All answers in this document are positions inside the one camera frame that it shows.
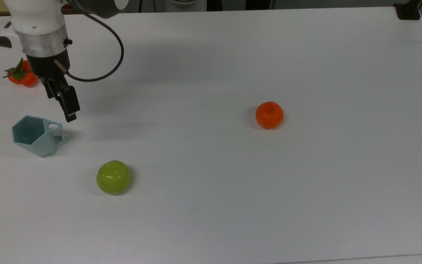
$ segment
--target white table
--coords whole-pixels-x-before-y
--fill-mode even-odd
[[[72,74],[116,63],[115,39],[66,17]],[[66,123],[45,90],[1,78],[0,264],[229,263],[422,254],[422,20],[393,7],[122,14],[125,60],[69,80]],[[275,131],[253,112],[275,100]],[[24,115],[63,122],[39,158]],[[124,195],[96,172],[134,171]]]

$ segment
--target green apple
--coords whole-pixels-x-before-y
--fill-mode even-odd
[[[97,185],[108,194],[117,194],[126,190],[131,183],[131,172],[121,161],[112,160],[100,167],[97,173]]]

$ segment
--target black cable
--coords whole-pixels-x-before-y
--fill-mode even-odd
[[[104,26],[106,29],[108,29],[110,32],[112,32],[112,34],[116,37],[116,39],[118,40],[118,44],[120,45],[120,50],[121,50],[121,54],[120,54],[120,59],[118,60],[118,62],[117,62],[117,65],[115,65],[115,67],[113,68],[113,70],[111,70],[109,73],[107,73],[107,74],[105,74],[105,75],[103,75],[103,76],[101,76],[101,77],[97,77],[97,78],[93,78],[93,79],[83,79],[83,78],[78,78],[78,77],[75,77],[75,76],[73,76],[73,75],[71,75],[66,69],[64,69],[63,67],[62,67],[62,65],[58,62],[58,61],[56,61],[55,60],[55,64],[62,70],[62,71],[64,71],[65,72],[65,74],[66,75],[68,75],[69,77],[71,77],[72,79],[74,79],[74,80],[77,80],[77,81],[81,81],[81,82],[95,82],[95,81],[98,81],[98,80],[102,80],[102,79],[105,79],[105,78],[107,78],[107,77],[109,77],[112,73],[114,73],[117,69],[118,69],[118,67],[120,67],[120,65],[121,65],[121,63],[122,63],[122,61],[123,61],[123,56],[124,56],[124,54],[125,54],[125,49],[124,49],[124,47],[123,47],[123,43],[122,43],[122,40],[120,39],[120,37],[117,35],[117,33],[111,28],[111,27],[109,27],[108,25],[106,25],[104,22],[102,22],[102,21],[100,21],[100,20],[98,20],[97,18],[95,18],[95,17],[93,17],[92,15],[89,15],[88,13],[86,13],[84,10],[81,10],[79,7],[77,7],[77,6],[75,6],[70,0],[67,0],[67,3],[72,7],[72,8],[74,8],[75,10],[77,10],[77,11],[79,11],[79,12],[81,12],[81,14],[83,14],[83,15],[85,15],[86,17],[89,17],[90,19],[92,19],[92,20],[94,20],[95,22],[97,22],[97,23],[99,23],[99,24],[101,24],[102,26]]]

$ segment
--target hexagonal cup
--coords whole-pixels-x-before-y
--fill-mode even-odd
[[[14,143],[39,157],[55,154],[63,140],[63,125],[41,117],[26,115],[12,127]]]

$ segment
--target orange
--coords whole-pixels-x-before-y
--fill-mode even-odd
[[[274,129],[283,122],[284,112],[277,103],[265,102],[256,109],[255,117],[261,127]]]

